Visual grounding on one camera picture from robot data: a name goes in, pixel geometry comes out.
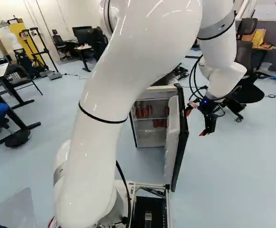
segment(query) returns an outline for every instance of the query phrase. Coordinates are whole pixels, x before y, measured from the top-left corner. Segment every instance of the desk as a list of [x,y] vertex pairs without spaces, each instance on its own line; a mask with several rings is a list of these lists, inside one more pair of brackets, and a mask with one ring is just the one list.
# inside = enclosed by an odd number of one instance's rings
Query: desk
[[92,47],[91,47],[91,46],[88,46],[88,45],[83,46],[83,47],[80,46],[80,47],[75,47],[75,48],[74,48],[74,49],[80,51],[81,60],[83,61],[83,64],[84,64],[84,68],[82,68],[82,70],[85,70],[85,71],[87,71],[87,72],[90,72],[90,70],[89,70],[89,68],[87,67],[87,64],[86,64],[86,62],[85,62],[85,60],[84,60],[83,50],[87,50],[87,49],[91,49],[91,48],[92,48]]
[[13,85],[8,81],[6,77],[7,67],[9,66],[8,63],[4,63],[0,65],[0,81],[2,82],[3,86],[16,98],[16,100],[19,102],[19,104],[12,107],[12,109],[16,109],[19,107],[22,107],[24,105],[27,105],[29,103],[34,102],[35,100],[28,100],[23,101],[22,98],[19,96],[17,91],[14,89]]
[[253,46],[254,50],[260,50],[261,51],[261,58],[260,58],[260,62],[258,63],[256,70],[259,70],[261,67],[261,64],[263,63],[263,61],[265,60],[266,56],[267,56],[267,52],[273,50],[272,45],[270,44],[266,44],[266,45],[261,45],[261,46]]
[[[8,67],[8,65],[9,65],[8,63],[5,63],[5,64],[0,65],[0,81],[1,81],[2,83],[4,83],[4,84],[7,86],[8,90],[10,90],[11,93],[12,93],[13,95],[16,95],[17,92],[16,92],[15,89],[12,87],[12,85],[9,83],[9,81],[7,80],[7,78],[5,77],[5,74],[6,74],[6,72],[7,72],[7,67]],[[18,94],[15,96],[15,98],[16,98],[17,100],[18,100],[18,98],[20,98],[20,100],[21,100],[22,102],[24,102]],[[6,102],[4,101],[4,99],[3,99],[1,96],[0,96],[0,103],[6,103]],[[31,130],[31,129],[33,129],[33,128],[35,128],[35,127],[41,125],[40,122],[37,122],[37,123],[33,123],[33,124],[29,125],[29,126],[26,126],[26,125],[22,122],[22,120],[17,116],[17,114],[13,111],[13,109],[12,109],[11,107],[9,107],[9,109],[8,109],[8,111],[7,111],[7,115],[8,115],[8,117],[9,117],[13,122],[15,122],[16,125],[18,125],[18,127],[20,128],[20,130]],[[8,138],[10,138],[10,135],[7,136],[7,137],[5,137],[4,139],[1,139],[1,140],[0,140],[0,144],[4,143]]]

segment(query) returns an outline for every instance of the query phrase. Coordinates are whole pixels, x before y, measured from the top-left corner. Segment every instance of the black cable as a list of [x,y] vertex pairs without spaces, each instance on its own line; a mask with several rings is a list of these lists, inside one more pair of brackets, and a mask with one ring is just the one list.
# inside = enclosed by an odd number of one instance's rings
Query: black cable
[[[208,88],[208,87],[207,87],[206,85],[204,85],[204,86],[201,86],[201,87],[197,87],[196,89],[201,90],[201,89],[207,89],[207,88]],[[189,101],[192,99],[193,96],[197,97],[197,96],[196,96],[196,92],[197,92],[197,90],[196,90],[195,92],[192,93],[192,95],[191,95],[190,98],[189,98]]]
[[49,29],[48,29],[47,23],[46,23],[46,21],[45,21],[45,18],[44,18],[44,16],[43,16],[43,13],[42,13],[41,8],[40,8],[40,6],[39,6],[38,0],[36,0],[36,3],[37,3],[37,6],[38,6],[38,8],[39,8],[39,11],[40,11],[40,14],[41,14],[41,16],[42,16],[42,19],[43,19],[43,21],[44,21],[44,24],[45,24],[45,26],[46,26],[46,29],[47,29],[47,31],[48,31],[48,33],[49,33],[49,36],[51,37],[53,43],[55,43],[54,39],[52,38],[52,34],[50,33],[50,31],[49,31]]
[[276,94],[269,94],[269,95],[267,95],[266,97],[275,98],[275,97],[276,97]]
[[196,74],[197,65],[198,65],[198,63],[199,63],[199,61],[200,61],[200,59],[201,59],[202,57],[203,57],[203,55],[201,55],[201,56],[197,59],[197,61],[195,62],[194,66],[193,66],[193,68],[192,68],[192,70],[191,70],[191,73],[190,73],[189,85],[190,85],[190,90],[191,90],[192,94],[195,94],[195,93],[196,93],[196,92],[193,91],[193,87],[192,87],[192,82],[191,82],[192,75],[193,75],[193,72],[195,72],[195,74]]
[[129,195],[129,190],[128,190],[127,182],[125,180],[125,177],[123,175],[121,167],[119,166],[118,161],[116,161],[116,166],[117,166],[117,169],[118,169],[118,171],[120,173],[120,177],[121,177],[121,179],[122,179],[122,181],[123,181],[123,183],[125,185],[125,189],[127,191],[127,198],[128,198],[128,220],[127,220],[127,224],[126,224],[125,228],[129,228],[129,223],[130,223],[130,218],[131,218],[131,203],[130,203],[131,199],[130,199],[130,195]]
[[198,93],[202,98],[204,98],[204,96],[199,92],[199,89],[198,89],[198,86],[197,86],[197,82],[196,82],[196,68],[197,68],[197,65],[198,65],[198,63],[200,62],[200,60],[201,60],[202,57],[203,57],[203,55],[201,55],[201,56],[197,59],[195,65],[194,65],[195,68],[194,68],[194,77],[193,77],[193,80],[194,80],[194,85],[195,85],[195,87],[196,87],[197,93]]

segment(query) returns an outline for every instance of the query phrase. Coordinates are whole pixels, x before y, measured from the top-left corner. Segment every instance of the yellow panel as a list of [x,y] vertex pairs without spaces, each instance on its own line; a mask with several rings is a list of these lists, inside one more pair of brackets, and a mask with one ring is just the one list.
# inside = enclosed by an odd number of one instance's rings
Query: yellow panel
[[[24,38],[20,37],[20,35],[19,35],[19,33],[22,32],[22,30],[27,29],[25,27],[24,23],[10,24],[9,29],[13,34],[16,35],[19,44],[21,44],[21,46],[24,48],[24,50],[25,50],[26,54],[28,55],[28,57],[30,59],[34,59],[33,56],[32,56],[31,50],[29,49],[28,45],[24,42],[24,40],[28,41],[28,44],[29,44],[30,48],[32,49],[33,53],[37,53],[37,49],[35,48],[35,46],[33,44],[33,41],[31,40],[30,37],[26,37],[26,39],[24,39]],[[38,60],[40,60],[40,62],[42,64],[44,64],[44,62],[42,61],[40,56],[37,56],[37,58],[38,58]]]

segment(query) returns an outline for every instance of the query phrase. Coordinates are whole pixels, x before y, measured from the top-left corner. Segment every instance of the cable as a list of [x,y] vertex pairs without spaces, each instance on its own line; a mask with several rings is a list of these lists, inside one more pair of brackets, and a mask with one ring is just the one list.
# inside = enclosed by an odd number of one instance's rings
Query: cable
[[197,64],[199,63],[200,59],[202,58],[202,56],[203,56],[203,55],[201,55],[201,56],[197,59],[197,61],[195,62],[194,66],[193,66],[193,68],[192,68],[192,70],[191,70],[190,77],[189,77],[190,90],[191,90],[192,94],[194,94],[195,97],[198,98],[198,99],[200,99],[200,100],[202,100],[202,99],[201,99],[199,96],[197,96],[197,95],[195,94],[196,92],[193,91],[191,79],[192,79],[193,72],[195,72],[195,74],[196,74],[195,69],[196,69]]
[[129,228],[129,223],[130,223],[130,218],[131,218],[131,203],[130,203],[131,199],[130,199],[130,195],[129,195],[129,190],[128,190],[127,182],[125,180],[125,177],[123,175],[121,167],[119,166],[118,161],[116,161],[116,166],[117,166],[117,169],[118,169],[118,171],[120,173],[120,177],[121,177],[121,179],[122,179],[122,181],[123,181],[123,183],[125,185],[125,189],[127,191],[127,198],[128,198],[128,220],[127,220],[127,224],[126,224],[125,228]]
[[80,75],[78,74],[67,74],[65,73],[64,75],[72,75],[72,76],[77,76],[79,78],[79,80],[84,80],[84,79],[90,79],[89,77],[81,77]]
[[275,97],[276,97],[276,94],[269,94],[269,95],[267,95],[266,97],[275,98]]
[[198,93],[202,98],[204,98],[204,96],[199,92],[199,89],[198,89],[198,86],[197,86],[197,83],[196,83],[196,68],[197,68],[197,65],[198,65],[198,63],[200,62],[200,60],[201,60],[202,57],[203,57],[203,55],[201,55],[201,56],[199,57],[199,59],[197,59],[197,61],[196,61],[196,63],[195,63],[194,77],[193,77],[193,79],[194,79],[194,85],[195,85],[195,87],[196,87],[197,93]]

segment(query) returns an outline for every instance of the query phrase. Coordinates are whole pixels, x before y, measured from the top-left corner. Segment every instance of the table leg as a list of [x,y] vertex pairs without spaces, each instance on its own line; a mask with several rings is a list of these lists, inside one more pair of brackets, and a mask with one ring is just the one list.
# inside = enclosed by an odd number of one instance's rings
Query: table leg
[[16,98],[16,100],[19,102],[19,104],[15,105],[12,107],[12,109],[16,109],[22,106],[25,106],[29,103],[34,102],[35,100],[28,100],[28,101],[23,101],[22,98],[19,96],[17,91],[14,89],[12,84],[8,81],[6,77],[1,78],[1,82],[6,86],[6,88],[10,91],[10,93]]
[[261,58],[260,58],[260,62],[256,68],[256,70],[259,70],[261,67],[261,64],[263,63],[263,61],[265,60],[266,56],[267,56],[267,51],[265,50],[261,50],[262,54],[261,54]]
[[81,55],[81,60],[83,61],[83,65],[84,65],[84,68],[82,68],[82,70],[90,72],[89,68],[87,67],[86,61],[84,60],[84,57],[83,57],[83,50],[80,50],[80,55]]

